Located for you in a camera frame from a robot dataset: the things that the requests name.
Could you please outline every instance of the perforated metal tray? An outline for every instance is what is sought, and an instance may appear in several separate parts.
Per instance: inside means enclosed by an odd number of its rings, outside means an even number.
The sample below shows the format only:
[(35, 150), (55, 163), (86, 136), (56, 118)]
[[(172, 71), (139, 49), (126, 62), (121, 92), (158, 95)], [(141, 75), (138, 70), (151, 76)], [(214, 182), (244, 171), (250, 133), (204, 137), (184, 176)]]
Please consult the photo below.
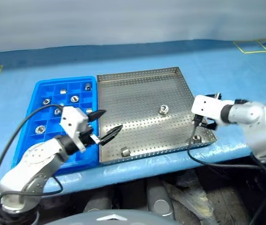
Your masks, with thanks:
[[(99, 75), (97, 79), (99, 109), (107, 110), (99, 120), (100, 136), (123, 124), (115, 139), (99, 148), (101, 163), (186, 149), (193, 128), (194, 97), (178, 67)], [(169, 107), (166, 115), (159, 114), (161, 105)], [(202, 127), (196, 135), (202, 142), (193, 148), (216, 141), (214, 133)], [(129, 157), (122, 157), (123, 147), (130, 150)]]

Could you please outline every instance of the black cable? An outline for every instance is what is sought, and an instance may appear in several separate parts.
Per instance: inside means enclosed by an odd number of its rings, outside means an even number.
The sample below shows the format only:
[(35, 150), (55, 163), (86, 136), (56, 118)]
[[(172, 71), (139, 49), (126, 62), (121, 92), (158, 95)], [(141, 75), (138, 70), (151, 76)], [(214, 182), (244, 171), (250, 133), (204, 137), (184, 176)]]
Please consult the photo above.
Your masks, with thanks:
[(188, 146), (187, 146), (187, 154), (188, 154), (188, 156), (192, 160), (196, 161), (197, 163), (203, 164), (203, 165), (215, 166), (215, 167), (220, 167), (220, 168), (230, 168), (230, 169), (234, 169), (235, 168), (235, 169), (261, 170), (261, 167), (260, 166), (257, 166), (257, 165), (227, 165), (227, 164), (216, 164), (216, 163), (207, 163), (207, 162), (201, 161), (201, 160), (199, 160), (197, 158), (194, 158), (190, 154), (190, 149), (191, 149), (191, 144), (192, 144), (192, 138), (195, 135), (196, 128), (197, 128), (196, 126), (193, 127), (192, 134), (191, 134), (191, 137), (189, 139)]
[[(195, 135), (195, 131), (196, 131), (197, 126), (194, 126), (193, 130), (192, 130), (192, 134), (191, 137), (189, 139), (189, 143), (187, 146), (187, 154), (188, 156), (203, 165), (207, 165), (207, 166), (211, 166), (211, 167), (220, 167), (220, 168), (235, 168), (235, 169), (254, 169), (254, 170), (262, 170), (265, 172), (266, 174), (266, 166), (264, 164), (262, 164), (259, 160), (257, 160), (255, 157), (253, 157), (254, 161), (258, 164), (258, 165), (226, 165), (226, 164), (216, 164), (216, 163), (207, 163), (204, 161), (201, 161), (197, 158), (194, 158), (191, 154), (190, 154), (190, 149), (191, 149), (191, 143), (192, 143), (192, 138)], [(257, 211), (255, 212), (252, 220), (250, 221), (250, 225), (253, 225), (255, 223), (255, 221), (257, 220), (257, 218), (259, 217), (260, 213), (262, 212), (262, 210), (264, 209), (264, 207), (266, 206), (266, 197), (264, 198), (263, 202), (261, 203), (261, 205), (259, 206), (259, 208), (257, 209)]]
[(256, 220), (258, 219), (259, 215), (261, 214), (262, 210), (264, 209), (264, 207), (266, 206), (266, 196), (263, 199), (263, 202), (260, 204), (259, 208), (257, 209), (257, 211), (255, 212), (253, 218), (251, 219), (249, 225), (254, 225)]
[(0, 201), (5, 195), (23, 195), (23, 196), (48, 196), (48, 195), (55, 195), (61, 193), (63, 191), (63, 186), (60, 181), (55, 177), (52, 178), (58, 183), (60, 189), (57, 191), (45, 192), (45, 193), (32, 193), (32, 192), (25, 192), (25, 191), (5, 191), (4, 193), (0, 194)]
[[(15, 139), (15, 137), (17, 136), (17, 134), (19, 133), (19, 131), (21, 130), (21, 128), (23, 127), (23, 125), (26, 123), (26, 121), (29, 120), (29, 119), (30, 119), (33, 115), (35, 115), (37, 112), (39, 112), (39, 111), (41, 111), (41, 110), (43, 110), (43, 109), (45, 109), (45, 108), (53, 107), (53, 106), (54, 106), (54, 107), (58, 107), (59, 109), (62, 109), (62, 106), (61, 106), (61, 105), (56, 105), (56, 104), (53, 104), (53, 105), (45, 105), (45, 106), (43, 106), (43, 107), (40, 107), (40, 108), (36, 109), (35, 111), (33, 111), (30, 115), (28, 115), (26, 118), (24, 118), (24, 119), (21, 121), (21, 123), (18, 125), (18, 127), (16, 128), (16, 130), (14, 131), (14, 133), (12, 134), (12, 136), (10, 137), (8, 143), (6, 144), (6, 146), (5, 146), (5, 148), (4, 148), (3, 152), (2, 152), (2, 154), (1, 154), (1, 156), (0, 156), (0, 165), (1, 165), (2, 161), (3, 161), (3, 158), (4, 158), (5, 155), (6, 155), (6, 153), (7, 153), (8, 149), (9, 149), (9, 147), (11, 146), (13, 140)], [(11, 220), (10, 217), (8, 216), (8, 214), (7, 214), (4, 210), (2, 210), (1, 205), (0, 205), (0, 215), (1, 215), (4, 219), (6, 219), (6, 220), (8, 220), (8, 221)]]
[(207, 168), (211, 170), (211, 172), (213, 172), (214, 174), (216, 174), (217, 176), (221, 177), (224, 180), (228, 180), (228, 181), (232, 180), (230, 175), (225, 174), (224, 171), (218, 169), (218, 167), (208, 166)]

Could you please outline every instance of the robotic arm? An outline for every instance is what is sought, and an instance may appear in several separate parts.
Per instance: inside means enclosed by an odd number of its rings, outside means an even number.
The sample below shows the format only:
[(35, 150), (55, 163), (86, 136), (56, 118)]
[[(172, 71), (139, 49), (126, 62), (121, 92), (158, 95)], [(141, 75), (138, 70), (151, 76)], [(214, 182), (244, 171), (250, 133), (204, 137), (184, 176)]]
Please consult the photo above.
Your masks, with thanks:
[(198, 95), (195, 97), (191, 111), (196, 115), (214, 120), (219, 126), (240, 125), (253, 155), (261, 163), (266, 164), (265, 105), (246, 100), (221, 101), (217, 98)]
[[(58, 135), (29, 147), (19, 164), (0, 181), (0, 194), (4, 193), (0, 203), (2, 209), (10, 217), (18, 219), (17, 215), (21, 215), (23, 218), (25, 213), (31, 217), (32, 210), (41, 200), (46, 182), (68, 160), (70, 155), (78, 151), (83, 153), (92, 144), (104, 145), (120, 132), (122, 125), (114, 127), (102, 138), (92, 133), (93, 129), (88, 122), (98, 119), (105, 112), (105, 110), (99, 110), (86, 115), (79, 108), (63, 107), (60, 125), (67, 135)], [(34, 195), (12, 194), (13, 192)]]

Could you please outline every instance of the metal nut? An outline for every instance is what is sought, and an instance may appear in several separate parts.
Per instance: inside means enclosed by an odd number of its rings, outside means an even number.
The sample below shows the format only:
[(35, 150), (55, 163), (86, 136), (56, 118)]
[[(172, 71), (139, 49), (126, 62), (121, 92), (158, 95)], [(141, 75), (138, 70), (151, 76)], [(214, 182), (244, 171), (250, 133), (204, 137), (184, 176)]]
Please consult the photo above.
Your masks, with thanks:
[(91, 112), (92, 112), (92, 108), (87, 108), (87, 109), (86, 109), (86, 113), (87, 113), (87, 114), (90, 114)]
[(79, 97), (77, 95), (72, 96), (70, 99), (70, 101), (73, 103), (78, 102), (78, 100), (79, 100)]
[(168, 113), (168, 111), (169, 111), (169, 107), (167, 105), (161, 105), (160, 106), (159, 113), (161, 115), (166, 115), (166, 113)]
[(43, 102), (42, 102), (43, 105), (48, 105), (49, 103), (50, 103), (50, 99), (49, 98), (44, 99)]
[(66, 90), (66, 89), (61, 89), (61, 90), (60, 90), (60, 94), (61, 94), (61, 95), (65, 95), (66, 93), (67, 93), (67, 90)]
[(85, 90), (91, 91), (91, 84), (90, 83), (85, 84)]
[(53, 113), (57, 116), (57, 115), (61, 114), (61, 110), (56, 108)]
[(35, 134), (40, 135), (43, 134), (45, 132), (45, 126), (40, 125), (38, 127), (36, 127), (35, 129)]
[(122, 151), (122, 157), (128, 157), (131, 155), (131, 152), (127, 147), (123, 147), (120, 150)]
[(202, 137), (199, 135), (194, 135), (192, 138), (192, 143), (193, 144), (199, 144), (202, 142)]

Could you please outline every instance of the blue table surface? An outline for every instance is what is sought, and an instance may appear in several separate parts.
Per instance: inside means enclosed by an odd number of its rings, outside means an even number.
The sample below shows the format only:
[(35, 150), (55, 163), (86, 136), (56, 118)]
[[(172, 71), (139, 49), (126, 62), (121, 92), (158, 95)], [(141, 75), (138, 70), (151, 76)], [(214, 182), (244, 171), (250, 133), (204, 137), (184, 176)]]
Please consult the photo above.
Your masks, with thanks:
[[(250, 51), (256, 45), (242, 46)], [(179, 66), (193, 93), (221, 92), (224, 99), (245, 98), (266, 104), (266, 52), (242, 53), (233, 42), (196, 40), (138, 45), (72, 46), (0, 53), (0, 154), (26, 114), (36, 82), (59, 77), (121, 73)], [(192, 151), (207, 162), (250, 154), (240, 127), (220, 127), (218, 141)], [(0, 168), (10, 169), (17, 140)], [(63, 194), (199, 166), (185, 151), (98, 166), (60, 175)], [(49, 180), (45, 191), (57, 190)]]

